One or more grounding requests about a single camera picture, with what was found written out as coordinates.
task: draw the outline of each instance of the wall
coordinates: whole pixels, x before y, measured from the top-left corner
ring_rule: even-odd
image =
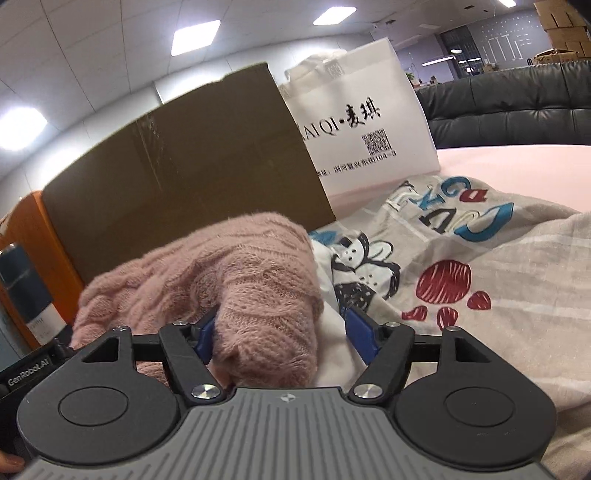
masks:
[[[520,10],[468,25],[480,55],[502,69],[527,66],[527,59],[552,48],[534,9]]]
[[[428,82],[432,75],[435,75],[441,83],[454,80],[454,71],[451,60],[436,63],[423,67],[423,63],[436,59],[448,53],[440,45],[435,35],[420,40],[418,43],[407,48],[397,50],[398,58],[402,68],[407,72],[413,72],[415,77],[419,77],[423,82]]]
[[[37,151],[0,181],[0,217],[21,197],[42,190],[53,178],[96,144],[139,116],[205,83],[253,63],[266,61],[277,83],[285,81],[284,70],[313,53],[343,48],[352,50],[371,42],[371,35],[337,35],[253,48],[221,59],[201,63],[154,82],[104,107],[71,127]]]

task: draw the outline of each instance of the black leather sofa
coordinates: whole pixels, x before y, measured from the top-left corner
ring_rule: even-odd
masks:
[[[437,148],[591,145],[591,61],[492,72],[421,89]]]

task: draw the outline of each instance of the pink knit sweater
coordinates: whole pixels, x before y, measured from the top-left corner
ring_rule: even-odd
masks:
[[[220,304],[214,357],[237,385],[306,386],[323,302],[305,230],[260,213],[198,230],[96,277],[80,296],[72,347],[116,325],[155,333]],[[139,371],[163,379],[159,364]]]

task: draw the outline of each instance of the qr code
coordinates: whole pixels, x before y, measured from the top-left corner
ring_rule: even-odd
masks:
[[[379,155],[380,153],[392,150],[390,141],[383,128],[371,132],[370,134],[363,135],[361,138],[365,142],[365,146],[368,148],[370,155]]]

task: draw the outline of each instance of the silver screw head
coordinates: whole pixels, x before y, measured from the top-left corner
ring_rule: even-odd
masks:
[[[222,392],[218,387],[209,383],[197,385],[191,390],[191,395],[200,400],[211,400],[219,396],[220,393]]]
[[[375,385],[373,383],[363,383],[361,385],[357,385],[353,389],[353,393],[359,398],[372,399],[378,398],[382,393],[384,393],[384,391],[379,385]]]

